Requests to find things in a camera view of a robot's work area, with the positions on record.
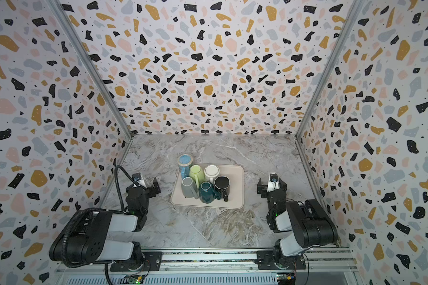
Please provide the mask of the grey mug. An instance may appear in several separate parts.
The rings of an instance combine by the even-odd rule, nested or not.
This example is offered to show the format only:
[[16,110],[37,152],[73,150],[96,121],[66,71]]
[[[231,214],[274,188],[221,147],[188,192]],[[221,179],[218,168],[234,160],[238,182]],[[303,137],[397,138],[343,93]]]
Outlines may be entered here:
[[181,190],[185,198],[199,199],[199,190],[196,186],[195,181],[192,178],[186,177],[182,180]]

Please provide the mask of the black mug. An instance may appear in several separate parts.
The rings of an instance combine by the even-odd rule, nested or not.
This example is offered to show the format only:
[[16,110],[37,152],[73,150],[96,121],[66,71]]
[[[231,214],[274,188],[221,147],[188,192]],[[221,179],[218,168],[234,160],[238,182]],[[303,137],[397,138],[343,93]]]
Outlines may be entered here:
[[215,189],[221,194],[225,202],[229,201],[230,180],[226,176],[218,176],[214,180]]

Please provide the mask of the dark green faceted mug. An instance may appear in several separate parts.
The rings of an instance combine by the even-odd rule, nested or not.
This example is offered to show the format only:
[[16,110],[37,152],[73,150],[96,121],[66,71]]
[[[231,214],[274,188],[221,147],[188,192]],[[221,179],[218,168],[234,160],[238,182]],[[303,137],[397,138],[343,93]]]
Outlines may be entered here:
[[221,193],[209,181],[204,181],[200,184],[199,196],[201,202],[205,204],[221,199]]

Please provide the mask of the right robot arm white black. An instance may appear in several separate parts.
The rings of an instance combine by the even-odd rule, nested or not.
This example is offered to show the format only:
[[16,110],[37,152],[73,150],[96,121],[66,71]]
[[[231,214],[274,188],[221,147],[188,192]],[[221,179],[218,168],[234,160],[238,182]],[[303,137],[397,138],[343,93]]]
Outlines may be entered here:
[[338,233],[333,221],[316,199],[304,202],[287,197],[287,184],[271,173],[266,184],[261,180],[257,193],[266,200],[266,222],[274,233],[286,233],[270,251],[258,251],[259,270],[304,270],[304,254],[309,249],[335,243]]

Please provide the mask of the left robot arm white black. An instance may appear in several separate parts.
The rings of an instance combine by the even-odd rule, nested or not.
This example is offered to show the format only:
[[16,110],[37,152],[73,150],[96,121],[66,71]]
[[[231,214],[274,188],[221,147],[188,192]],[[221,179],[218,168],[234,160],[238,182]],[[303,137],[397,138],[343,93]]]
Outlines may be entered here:
[[112,269],[141,270],[148,266],[139,242],[116,241],[112,233],[143,230],[149,200],[161,192],[157,179],[147,186],[140,173],[132,175],[123,211],[88,208],[77,211],[49,249],[49,258],[68,268],[113,264]]

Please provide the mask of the blue butterfly mug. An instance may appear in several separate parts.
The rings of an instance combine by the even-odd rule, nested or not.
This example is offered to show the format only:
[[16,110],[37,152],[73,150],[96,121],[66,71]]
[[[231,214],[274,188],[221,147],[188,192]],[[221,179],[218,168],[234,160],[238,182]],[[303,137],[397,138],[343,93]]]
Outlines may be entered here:
[[178,167],[180,170],[181,178],[184,179],[190,176],[190,168],[193,163],[193,158],[190,154],[182,154],[178,158]]

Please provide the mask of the light green mug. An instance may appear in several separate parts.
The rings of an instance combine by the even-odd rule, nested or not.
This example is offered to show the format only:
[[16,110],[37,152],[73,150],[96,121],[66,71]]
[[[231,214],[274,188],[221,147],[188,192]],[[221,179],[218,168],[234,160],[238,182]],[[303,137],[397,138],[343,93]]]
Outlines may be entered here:
[[195,182],[196,188],[199,189],[200,185],[205,181],[204,170],[199,165],[192,165],[190,167],[190,178]]

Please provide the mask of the white cream mug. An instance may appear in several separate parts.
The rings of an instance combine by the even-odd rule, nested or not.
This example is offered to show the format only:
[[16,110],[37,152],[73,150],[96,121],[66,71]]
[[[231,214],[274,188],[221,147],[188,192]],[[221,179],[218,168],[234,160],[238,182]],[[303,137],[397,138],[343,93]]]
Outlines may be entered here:
[[206,181],[211,184],[214,183],[215,179],[220,175],[220,168],[216,165],[208,165],[204,168],[204,177]]

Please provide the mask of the beige plastic tray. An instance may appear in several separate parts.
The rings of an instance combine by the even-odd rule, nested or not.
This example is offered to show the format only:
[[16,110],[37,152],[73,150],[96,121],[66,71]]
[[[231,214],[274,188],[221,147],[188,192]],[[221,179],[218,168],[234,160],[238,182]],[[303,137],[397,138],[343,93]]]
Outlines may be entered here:
[[237,165],[222,165],[217,163],[215,165],[219,167],[220,175],[225,176],[230,180],[227,202],[223,199],[215,199],[213,202],[205,204],[202,203],[200,199],[185,198],[181,188],[181,174],[180,172],[177,172],[177,179],[171,194],[171,203],[173,203],[173,205],[188,207],[207,207],[233,210],[241,209],[244,205],[244,169]]

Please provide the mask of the right circuit board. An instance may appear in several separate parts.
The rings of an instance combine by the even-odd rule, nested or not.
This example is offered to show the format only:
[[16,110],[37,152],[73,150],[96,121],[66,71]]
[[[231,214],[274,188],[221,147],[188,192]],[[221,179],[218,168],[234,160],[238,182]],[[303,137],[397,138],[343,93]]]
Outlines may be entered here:
[[277,274],[277,282],[278,282],[278,285],[295,285],[296,274],[295,273]]

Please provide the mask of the circuit board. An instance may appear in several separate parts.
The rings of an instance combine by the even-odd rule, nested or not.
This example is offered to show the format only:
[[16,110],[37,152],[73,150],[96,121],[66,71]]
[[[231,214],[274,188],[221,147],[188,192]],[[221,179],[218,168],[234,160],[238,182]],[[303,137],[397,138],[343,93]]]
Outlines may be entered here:
[[143,275],[127,275],[121,279],[121,285],[143,285],[145,276]]
[[278,282],[278,285],[295,285],[296,274],[295,273],[277,274],[277,282]]

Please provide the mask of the left circuit board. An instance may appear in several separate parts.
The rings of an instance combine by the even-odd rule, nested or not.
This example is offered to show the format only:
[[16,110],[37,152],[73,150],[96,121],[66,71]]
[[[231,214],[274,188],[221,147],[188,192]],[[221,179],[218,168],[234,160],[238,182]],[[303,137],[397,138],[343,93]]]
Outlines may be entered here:
[[121,285],[143,285],[145,276],[143,275],[127,275],[121,279]]

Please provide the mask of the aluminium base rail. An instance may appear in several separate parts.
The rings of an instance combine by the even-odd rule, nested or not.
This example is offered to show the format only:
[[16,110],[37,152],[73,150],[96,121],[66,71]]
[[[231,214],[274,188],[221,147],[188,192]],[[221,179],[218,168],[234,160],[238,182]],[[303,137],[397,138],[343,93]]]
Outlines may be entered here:
[[78,269],[60,266],[55,285],[120,285],[125,276],[143,275],[144,285],[277,285],[277,274],[295,273],[296,285],[360,285],[362,279],[349,249],[313,248],[304,254],[304,270],[259,270],[258,251],[270,248],[150,249],[148,266],[114,270],[112,265]]

